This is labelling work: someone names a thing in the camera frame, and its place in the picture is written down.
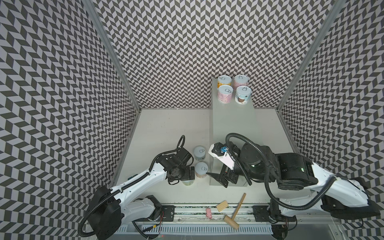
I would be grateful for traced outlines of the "green labelled front can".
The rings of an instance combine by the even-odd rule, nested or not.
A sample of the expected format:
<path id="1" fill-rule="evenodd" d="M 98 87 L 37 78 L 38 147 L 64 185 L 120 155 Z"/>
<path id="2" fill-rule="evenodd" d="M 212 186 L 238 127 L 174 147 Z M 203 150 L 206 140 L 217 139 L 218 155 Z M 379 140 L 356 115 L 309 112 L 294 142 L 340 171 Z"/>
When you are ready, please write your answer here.
<path id="1" fill-rule="evenodd" d="M 185 186 L 191 186 L 194 182 L 195 182 L 195 180 L 185 180 L 185 181 L 182 181 L 182 183 Z"/>

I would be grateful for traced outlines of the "pink can sideways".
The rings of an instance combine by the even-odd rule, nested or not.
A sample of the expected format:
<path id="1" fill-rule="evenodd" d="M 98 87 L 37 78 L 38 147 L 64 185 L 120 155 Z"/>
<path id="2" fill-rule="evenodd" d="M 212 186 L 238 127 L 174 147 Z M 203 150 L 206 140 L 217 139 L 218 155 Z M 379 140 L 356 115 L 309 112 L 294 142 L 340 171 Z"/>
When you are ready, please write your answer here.
<path id="1" fill-rule="evenodd" d="M 218 101 L 222 104 L 228 104 L 231 102 L 233 88 L 229 85 L 222 85 L 218 88 Z"/>

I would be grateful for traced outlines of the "yellow labelled can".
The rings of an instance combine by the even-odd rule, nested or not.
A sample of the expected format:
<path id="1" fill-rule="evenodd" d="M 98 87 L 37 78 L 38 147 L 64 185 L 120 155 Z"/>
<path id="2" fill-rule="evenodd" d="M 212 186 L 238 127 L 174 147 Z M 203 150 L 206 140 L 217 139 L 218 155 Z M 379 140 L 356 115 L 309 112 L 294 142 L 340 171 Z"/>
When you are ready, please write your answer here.
<path id="1" fill-rule="evenodd" d="M 218 77 L 218 83 L 217 83 L 217 88 L 220 86 L 227 85 L 231 86 L 232 85 L 232 78 L 227 75 L 222 75 Z"/>

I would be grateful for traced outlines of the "pink labelled can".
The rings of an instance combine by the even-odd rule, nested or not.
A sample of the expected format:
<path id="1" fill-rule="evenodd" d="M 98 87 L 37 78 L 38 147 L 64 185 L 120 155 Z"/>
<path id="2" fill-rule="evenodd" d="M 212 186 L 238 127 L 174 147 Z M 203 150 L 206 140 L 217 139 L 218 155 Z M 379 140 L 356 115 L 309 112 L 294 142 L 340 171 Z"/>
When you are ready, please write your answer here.
<path id="1" fill-rule="evenodd" d="M 245 75 L 237 75 L 234 77 L 233 88 L 236 91 L 238 87 L 248 86 L 250 78 Z"/>

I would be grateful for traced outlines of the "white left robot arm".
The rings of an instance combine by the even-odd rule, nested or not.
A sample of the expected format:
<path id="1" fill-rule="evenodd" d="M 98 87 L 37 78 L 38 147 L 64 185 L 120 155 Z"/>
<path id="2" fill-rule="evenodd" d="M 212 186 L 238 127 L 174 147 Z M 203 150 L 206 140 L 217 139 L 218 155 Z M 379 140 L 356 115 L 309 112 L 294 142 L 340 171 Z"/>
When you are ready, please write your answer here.
<path id="1" fill-rule="evenodd" d="M 126 182 L 112 188 L 98 188 L 82 220 L 82 224 L 90 224 L 92 231 L 86 233 L 80 226 L 79 235 L 95 235 L 99 240 L 106 240 L 122 224 L 142 219 L 160 221 L 164 215 L 162 204 L 153 195 L 142 200 L 139 200 L 139 195 L 162 181 L 173 185 L 194 180 L 193 161 L 192 154 L 184 148 L 167 151 L 157 155 L 148 170 L 132 176 Z"/>

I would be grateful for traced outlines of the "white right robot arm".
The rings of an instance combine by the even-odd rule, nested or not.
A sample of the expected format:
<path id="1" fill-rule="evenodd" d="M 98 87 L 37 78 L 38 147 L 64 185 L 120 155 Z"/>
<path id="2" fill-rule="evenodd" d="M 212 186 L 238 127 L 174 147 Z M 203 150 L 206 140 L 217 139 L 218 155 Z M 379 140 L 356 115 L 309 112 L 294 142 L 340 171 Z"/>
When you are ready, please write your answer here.
<path id="1" fill-rule="evenodd" d="M 309 190 L 304 197 L 271 198 L 269 215 L 273 220 L 303 213 L 329 213 L 333 218 L 360 220 L 378 217 L 380 207 L 371 201 L 365 182 L 346 179 L 322 169 L 308 158 L 295 153 L 274 154 L 268 146 L 245 143 L 215 143 L 209 154 L 223 163 L 219 174 L 210 176 L 225 188 L 236 184 L 240 176 L 256 183 L 277 183 L 280 190 Z"/>

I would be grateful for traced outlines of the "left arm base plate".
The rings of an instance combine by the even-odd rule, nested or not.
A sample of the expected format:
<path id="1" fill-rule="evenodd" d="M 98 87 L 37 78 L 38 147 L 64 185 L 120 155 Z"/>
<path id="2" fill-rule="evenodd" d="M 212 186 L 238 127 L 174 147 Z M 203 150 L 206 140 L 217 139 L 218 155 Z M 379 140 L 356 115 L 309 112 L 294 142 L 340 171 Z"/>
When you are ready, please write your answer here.
<path id="1" fill-rule="evenodd" d="M 163 205 L 156 221 L 173 222 L 175 217 L 175 209 L 176 206 L 174 205 Z"/>

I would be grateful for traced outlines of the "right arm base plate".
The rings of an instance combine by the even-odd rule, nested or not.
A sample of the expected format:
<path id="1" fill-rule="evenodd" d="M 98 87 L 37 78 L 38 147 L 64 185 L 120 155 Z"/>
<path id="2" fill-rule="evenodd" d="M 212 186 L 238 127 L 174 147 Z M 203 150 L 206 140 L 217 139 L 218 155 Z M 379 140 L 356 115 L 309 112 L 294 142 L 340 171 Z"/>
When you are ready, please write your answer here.
<path id="1" fill-rule="evenodd" d="M 286 217 L 281 214 L 279 207 L 271 207 L 270 205 L 252 206 L 253 215 L 256 222 L 269 222 L 271 224 L 277 223 L 294 223 L 296 217 Z"/>

